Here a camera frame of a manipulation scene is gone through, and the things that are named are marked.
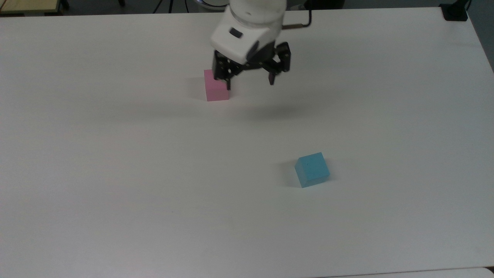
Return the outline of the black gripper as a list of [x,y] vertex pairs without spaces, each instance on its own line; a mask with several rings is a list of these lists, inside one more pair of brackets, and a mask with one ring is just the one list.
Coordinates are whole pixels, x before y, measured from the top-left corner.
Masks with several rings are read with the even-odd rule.
[[222,81],[227,90],[231,90],[231,78],[242,71],[265,69],[269,73],[269,83],[274,85],[276,77],[291,69],[291,49],[288,42],[282,42],[275,47],[269,43],[259,49],[247,63],[241,64],[227,58],[219,51],[213,54],[213,75],[216,81]]

